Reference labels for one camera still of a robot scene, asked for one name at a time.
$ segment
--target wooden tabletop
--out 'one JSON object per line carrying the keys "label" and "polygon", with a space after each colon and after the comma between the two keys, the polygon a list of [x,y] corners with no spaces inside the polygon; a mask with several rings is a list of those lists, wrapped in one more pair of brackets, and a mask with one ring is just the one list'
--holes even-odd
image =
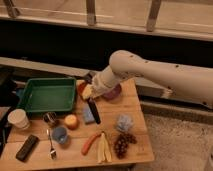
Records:
{"label": "wooden tabletop", "polygon": [[[42,170],[54,168],[73,168],[87,166],[118,165],[130,163],[150,162],[154,160],[152,147],[144,121],[143,113],[137,96],[134,80],[128,80],[121,84],[122,93],[112,101],[105,101],[102,98],[96,100],[100,114],[101,124],[85,125],[82,117],[82,109],[86,105],[79,97],[72,113],[76,113],[80,120],[77,130],[69,130],[70,141],[61,146],[53,142],[57,151],[57,159],[50,157],[50,142],[46,135],[48,126],[40,118],[31,119],[31,126],[26,131],[19,131],[12,128],[2,156],[0,158],[1,170]],[[115,129],[117,118],[120,114],[130,115],[133,119],[133,127],[130,132],[136,136],[137,144],[130,144],[127,155],[124,159],[118,159],[113,150],[113,143],[119,132]],[[85,141],[92,134],[98,131],[105,131],[109,140],[112,153],[111,163],[98,164],[97,146],[98,140],[91,146],[88,154],[83,156],[81,148]],[[23,142],[30,135],[36,135],[40,141],[26,162],[20,162],[15,158],[17,151]]]}

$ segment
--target metal fork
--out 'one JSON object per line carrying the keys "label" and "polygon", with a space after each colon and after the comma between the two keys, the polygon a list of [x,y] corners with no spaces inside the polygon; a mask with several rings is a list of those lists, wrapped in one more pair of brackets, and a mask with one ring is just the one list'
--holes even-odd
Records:
{"label": "metal fork", "polygon": [[51,139],[51,135],[50,135],[50,130],[47,129],[47,136],[48,136],[48,139],[50,140],[50,155],[51,155],[51,158],[52,159],[55,159],[56,158],[56,150],[53,148],[53,144],[52,144],[52,139]]}

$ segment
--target white cup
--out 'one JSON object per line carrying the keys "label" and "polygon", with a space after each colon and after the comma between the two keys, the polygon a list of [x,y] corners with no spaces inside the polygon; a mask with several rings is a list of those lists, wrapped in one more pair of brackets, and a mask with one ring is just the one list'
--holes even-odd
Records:
{"label": "white cup", "polygon": [[27,129],[30,126],[27,114],[23,109],[15,109],[9,113],[7,120],[19,129]]}

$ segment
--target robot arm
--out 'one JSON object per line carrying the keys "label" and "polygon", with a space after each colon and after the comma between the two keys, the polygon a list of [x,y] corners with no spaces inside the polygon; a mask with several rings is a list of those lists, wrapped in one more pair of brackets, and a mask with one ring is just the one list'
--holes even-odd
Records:
{"label": "robot arm", "polygon": [[109,66],[94,76],[93,95],[109,92],[120,82],[135,76],[213,108],[213,69],[148,61],[124,50],[114,52]]}

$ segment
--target green tray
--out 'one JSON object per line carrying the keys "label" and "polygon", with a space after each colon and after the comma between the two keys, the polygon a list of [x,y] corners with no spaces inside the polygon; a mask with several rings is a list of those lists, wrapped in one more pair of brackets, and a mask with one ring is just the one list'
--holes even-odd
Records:
{"label": "green tray", "polygon": [[75,102],[75,78],[29,79],[17,108],[27,113],[70,112]]}

